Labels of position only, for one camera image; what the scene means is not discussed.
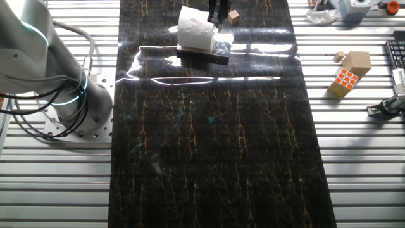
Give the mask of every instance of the mounting plate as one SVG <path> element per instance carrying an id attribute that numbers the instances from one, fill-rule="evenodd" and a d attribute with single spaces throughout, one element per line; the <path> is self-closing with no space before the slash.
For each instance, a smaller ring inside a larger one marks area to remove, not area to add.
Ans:
<path id="1" fill-rule="evenodd" d="M 105 75 L 92 75 L 91 79 L 107 88 L 111 98 L 114 100 L 115 81 L 113 77 L 111 77 L 111 79 L 107 79 Z M 51 106 L 48 108 L 47 114 L 51 118 L 55 118 L 56 120 L 58 119 L 55 109 Z M 45 133 L 52 133 L 52 135 L 55 136 L 56 134 L 62 133 L 64 130 L 66 130 L 66 127 L 63 124 L 52 122 L 50 119 L 46 118 L 44 127 Z M 84 133 L 73 132 L 66 137 L 58 138 L 58 140 L 72 143 L 110 143 L 112 132 L 113 111 L 111 112 L 107 121 L 100 126 L 100 128 Z"/>

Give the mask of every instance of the gray device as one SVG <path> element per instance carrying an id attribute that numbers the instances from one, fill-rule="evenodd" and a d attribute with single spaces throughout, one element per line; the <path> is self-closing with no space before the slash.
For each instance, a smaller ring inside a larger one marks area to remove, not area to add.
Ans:
<path id="1" fill-rule="evenodd" d="M 339 11 L 343 22 L 361 22 L 371 7 L 370 0 L 339 1 Z"/>
<path id="2" fill-rule="evenodd" d="M 42 79 L 65 75 L 79 80 L 86 91 L 88 113 L 76 132 L 94 130 L 109 118 L 113 101 L 107 89 L 87 75 L 91 61 L 85 61 L 87 70 L 83 70 L 56 34 L 43 0 L 0 0 L 0 92 L 44 94 L 64 82 Z M 74 89 L 65 88 L 52 103 L 61 121 L 80 108 L 79 91 L 72 92 Z M 66 120 L 63 124 L 68 127 L 71 122 Z"/>
<path id="3" fill-rule="evenodd" d="M 394 95 L 381 101 L 380 104 L 367 107 L 369 116 L 390 119 L 405 110 L 405 71 L 402 61 L 400 61 L 400 65 L 401 68 L 392 70 Z"/>

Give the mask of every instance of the rubik's cube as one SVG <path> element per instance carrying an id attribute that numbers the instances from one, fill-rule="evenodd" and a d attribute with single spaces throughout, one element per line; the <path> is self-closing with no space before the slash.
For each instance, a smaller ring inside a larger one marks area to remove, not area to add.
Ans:
<path id="1" fill-rule="evenodd" d="M 352 91 L 358 80 L 359 77 L 357 75 L 345 69 L 341 69 L 334 82 L 332 82 L 332 85 L 329 86 L 328 90 L 343 98 L 350 91 Z"/>

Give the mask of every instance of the white paper roll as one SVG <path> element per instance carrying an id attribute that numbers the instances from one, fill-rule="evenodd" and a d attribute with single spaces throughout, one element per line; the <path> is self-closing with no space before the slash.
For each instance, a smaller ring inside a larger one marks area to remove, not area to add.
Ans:
<path id="1" fill-rule="evenodd" d="M 211 50 L 214 47 L 214 24 L 207 21 L 209 12 L 183 6 L 178 18 L 178 44 L 183 47 Z"/>

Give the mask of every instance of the clear plastic bag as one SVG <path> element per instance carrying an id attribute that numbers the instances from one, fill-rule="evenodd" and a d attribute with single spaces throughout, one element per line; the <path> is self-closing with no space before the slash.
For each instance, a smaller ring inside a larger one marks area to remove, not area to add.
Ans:
<path id="1" fill-rule="evenodd" d="M 310 9 L 306 13 L 306 17 L 317 25 L 330 25 L 333 22 L 336 22 L 338 18 L 340 18 L 340 12 L 337 9 L 317 12 L 314 12 L 312 9 Z"/>

